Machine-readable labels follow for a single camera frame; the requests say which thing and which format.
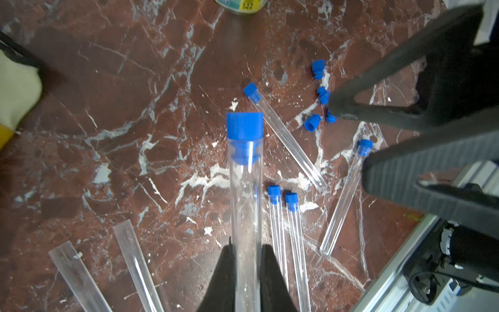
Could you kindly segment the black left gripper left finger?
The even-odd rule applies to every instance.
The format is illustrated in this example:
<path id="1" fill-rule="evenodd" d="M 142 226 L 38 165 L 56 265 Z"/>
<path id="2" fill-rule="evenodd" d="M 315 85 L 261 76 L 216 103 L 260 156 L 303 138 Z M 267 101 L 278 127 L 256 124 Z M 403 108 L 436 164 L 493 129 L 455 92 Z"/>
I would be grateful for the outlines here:
<path id="1" fill-rule="evenodd" d="M 207 292 L 197 312 L 235 310 L 235 258 L 233 244 L 222 248 Z"/>

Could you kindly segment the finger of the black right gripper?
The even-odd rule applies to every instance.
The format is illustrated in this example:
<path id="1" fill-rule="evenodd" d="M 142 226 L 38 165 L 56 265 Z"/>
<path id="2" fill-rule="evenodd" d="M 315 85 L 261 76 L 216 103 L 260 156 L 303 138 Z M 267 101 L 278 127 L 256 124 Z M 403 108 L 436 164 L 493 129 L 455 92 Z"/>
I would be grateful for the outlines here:
<path id="1" fill-rule="evenodd" d="M 498 237 L 498 197 L 431 179 L 431 174 L 498 158 L 498 132 L 421 135 L 371 153 L 364 190 L 379 198 Z"/>
<path id="2" fill-rule="evenodd" d="M 367 71 L 336 89 L 330 96 L 328 109 L 342 119 L 415 130 L 420 117 L 415 104 L 408 107 L 367 105 L 357 103 L 355 97 L 415 61 L 424 59 L 426 62 L 429 55 L 464 55 L 474 47 L 482 18 L 483 5 L 459 6 L 440 15 Z"/>

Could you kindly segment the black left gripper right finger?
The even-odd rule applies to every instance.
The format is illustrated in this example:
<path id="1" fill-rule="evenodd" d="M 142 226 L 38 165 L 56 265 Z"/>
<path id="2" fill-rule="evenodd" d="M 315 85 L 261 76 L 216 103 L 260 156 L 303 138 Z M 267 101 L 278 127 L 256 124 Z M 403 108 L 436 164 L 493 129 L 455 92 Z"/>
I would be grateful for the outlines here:
<path id="1" fill-rule="evenodd" d="M 269 244 L 262 245 L 260 281 L 262 312 L 297 312 L 281 274 L 274 249 Z"/>

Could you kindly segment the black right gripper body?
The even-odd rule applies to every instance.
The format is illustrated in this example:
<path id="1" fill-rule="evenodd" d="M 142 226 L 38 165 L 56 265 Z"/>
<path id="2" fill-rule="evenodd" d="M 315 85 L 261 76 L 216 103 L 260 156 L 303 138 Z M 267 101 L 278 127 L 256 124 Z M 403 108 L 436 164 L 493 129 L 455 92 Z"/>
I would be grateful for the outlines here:
<path id="1" fill-rule="evenodd" d="M 462 56 L 426 57 L 418 75 L 416 131 L 498 106 L 498 41 L 474 46 Z"/>

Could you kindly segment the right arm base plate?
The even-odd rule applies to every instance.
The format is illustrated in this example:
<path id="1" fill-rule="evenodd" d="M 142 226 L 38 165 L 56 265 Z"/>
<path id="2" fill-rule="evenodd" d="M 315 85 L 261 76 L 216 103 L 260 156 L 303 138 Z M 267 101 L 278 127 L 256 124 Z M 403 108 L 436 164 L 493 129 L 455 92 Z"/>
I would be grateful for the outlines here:
<path id="1" fill-rule="evenodd" d="M 404 265 L 411 294 L 434 306 L 445 290 L 498 292 L 498 239 L 438 220 Z"/>

